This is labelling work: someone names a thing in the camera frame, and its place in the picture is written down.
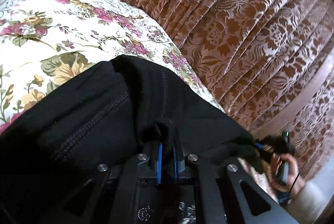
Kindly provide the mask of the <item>person's right hand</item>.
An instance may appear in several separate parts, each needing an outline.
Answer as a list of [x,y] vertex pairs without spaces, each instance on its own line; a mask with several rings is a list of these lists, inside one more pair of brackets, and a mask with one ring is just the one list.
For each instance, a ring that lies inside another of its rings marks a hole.
[[[279,184],[275,176],[276,170],[283,162],[289,164],[289,173],[285,186]],[[271,187],[281,192],[289,192],[292,199],[295,199],[300,194],[306,184],[305,180],[300,176],[297,160],[291,154],[274,153],[271,158],[270,171],[267,177]]]

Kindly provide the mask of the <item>white sleeve forearm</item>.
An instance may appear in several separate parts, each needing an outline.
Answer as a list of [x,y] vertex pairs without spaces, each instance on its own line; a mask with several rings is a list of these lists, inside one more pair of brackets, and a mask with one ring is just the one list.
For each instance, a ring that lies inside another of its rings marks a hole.
[[286,207],[286,211],[298,223],[314,223],[328,204],[323,192],[312,181],[306,182],[299,192]]

